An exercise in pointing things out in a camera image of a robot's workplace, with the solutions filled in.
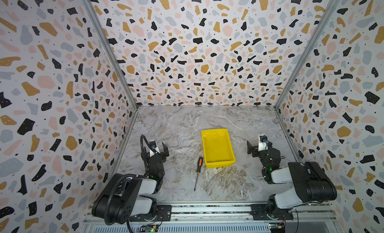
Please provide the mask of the orange black handled screwdriver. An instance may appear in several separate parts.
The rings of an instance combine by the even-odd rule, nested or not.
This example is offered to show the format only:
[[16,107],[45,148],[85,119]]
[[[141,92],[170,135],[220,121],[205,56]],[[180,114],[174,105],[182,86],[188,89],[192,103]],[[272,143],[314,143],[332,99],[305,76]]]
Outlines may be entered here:
[[199,174],[201,173],[201,168],[202,168],[202,165],[203,165],[203,161],[204,161],[203,157],[199,157],[198,165],[197,165],[197,170],[196,170],[197,177],[196,177],[196,181],[195,181],[194,191],[196,191],[196,188],[197,188],[198,178],[199,178]]

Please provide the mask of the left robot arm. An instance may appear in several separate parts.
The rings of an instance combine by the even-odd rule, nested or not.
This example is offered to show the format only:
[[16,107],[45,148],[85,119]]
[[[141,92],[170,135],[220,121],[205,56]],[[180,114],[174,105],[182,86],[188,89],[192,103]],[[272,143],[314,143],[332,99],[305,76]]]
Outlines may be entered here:
[[157,194],[165,177],[164,163],[169,149],[163,143],[159,150],[156,141],[150,141],[149,149],[142,146],[145,163],[144,175],[116,173],[92,206],[92,216],[103,219],[105,224],[125,224],[128,221],[164,219],[164,208],[159,208],[152,195]]

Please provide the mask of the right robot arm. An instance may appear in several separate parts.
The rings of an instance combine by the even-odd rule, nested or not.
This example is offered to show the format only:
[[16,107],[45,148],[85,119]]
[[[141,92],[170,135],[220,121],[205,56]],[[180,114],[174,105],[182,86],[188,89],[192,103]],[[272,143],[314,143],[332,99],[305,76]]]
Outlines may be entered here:
[[269,185],[293,184],[289,190],[269,196],[261,213],[272,220],[286,217],[295,207],[321,204],[337,198],[335,185],[317,162],[289,162],[286,167],[280,168],[284,157],[265,135],[260,136],[257,146],[247,141],[247,154],[260,160],[263,179]]

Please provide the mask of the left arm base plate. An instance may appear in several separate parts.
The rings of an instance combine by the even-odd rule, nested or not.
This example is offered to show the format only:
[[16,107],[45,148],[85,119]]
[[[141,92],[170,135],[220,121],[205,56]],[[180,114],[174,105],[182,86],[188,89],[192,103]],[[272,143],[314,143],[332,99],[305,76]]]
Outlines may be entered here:
[[170,222],[171,216],[171,205],[157,205],[156,207],[152,207],[149,213],[132,216],[129,218],[129,221],[143,223]]

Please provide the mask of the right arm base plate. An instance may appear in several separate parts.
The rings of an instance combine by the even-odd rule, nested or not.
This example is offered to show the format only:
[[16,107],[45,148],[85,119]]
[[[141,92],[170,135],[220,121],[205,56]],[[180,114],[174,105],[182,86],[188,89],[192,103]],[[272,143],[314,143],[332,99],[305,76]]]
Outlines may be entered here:
[[252,204],[251,215],[254,221],[267,221],[267,220],[293,220],[293,214],[287,209],[273,209],[268,204]]

